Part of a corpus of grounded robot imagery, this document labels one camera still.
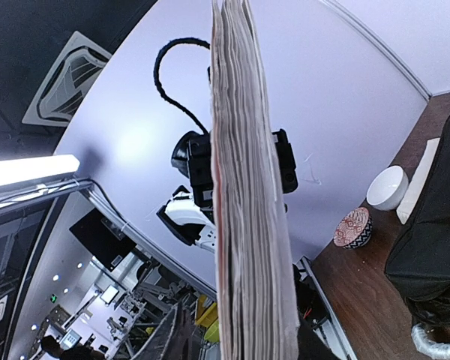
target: plastic wrap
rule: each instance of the plastic wrap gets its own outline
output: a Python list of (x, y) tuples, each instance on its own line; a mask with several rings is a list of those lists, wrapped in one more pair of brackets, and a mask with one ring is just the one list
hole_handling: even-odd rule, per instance
[(423, 324), (412, 327), (412, 339), (417, 351), (432, 359), (450, 359), (450, 343), (436, 343), (428, 338)]

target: brown wooden table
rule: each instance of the brown wooden table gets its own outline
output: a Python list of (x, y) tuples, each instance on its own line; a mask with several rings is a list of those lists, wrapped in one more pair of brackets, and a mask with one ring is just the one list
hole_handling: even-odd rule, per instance
[[(439, 137), (450, 115), (450, 94), (433, 97), (392, 164), (412, 178), (427, 140)], [(429, 359), (410, 337), (411, 315), (383, 270), (401, 223), (394, 211), (377, 211), (366, 202), (372, 239), (347, 250), (329, 244), (313, 261), (313, 272), (334, 308), (358, 360)], [(436, 339), (450, 341), (450, 331)]]

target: fluorescent light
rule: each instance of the fluorescent light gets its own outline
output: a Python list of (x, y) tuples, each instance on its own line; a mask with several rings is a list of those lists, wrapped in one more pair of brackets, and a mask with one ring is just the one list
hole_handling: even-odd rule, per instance
[(55, 155), (0, 161), (0, 186), (73, 174), (80, 162), (73, 155)]
[(100, 299), (102, 299), (105, 302), (105, 304), (109, 304), (117, 296), (118, 293), (119, 290), (110, 285), (106, 288), (105, 292), (102, 294)]

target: white machine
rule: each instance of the white machine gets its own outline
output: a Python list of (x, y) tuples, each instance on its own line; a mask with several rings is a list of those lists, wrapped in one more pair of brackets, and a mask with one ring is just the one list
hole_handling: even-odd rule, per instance
[(196, 234), (198, 239), (193, 240), (194, 244), (212, 253), (215, 252), (215, 242), (217, 241), (216, 227), (202, 210), (195, 205), (194, 196), (191, 193), (185, 191), (175, 193), (165, 205), (164, 214), (179, 227), (190, 224), (203, 225), (200, 231), (197, 230), (199, 231)]

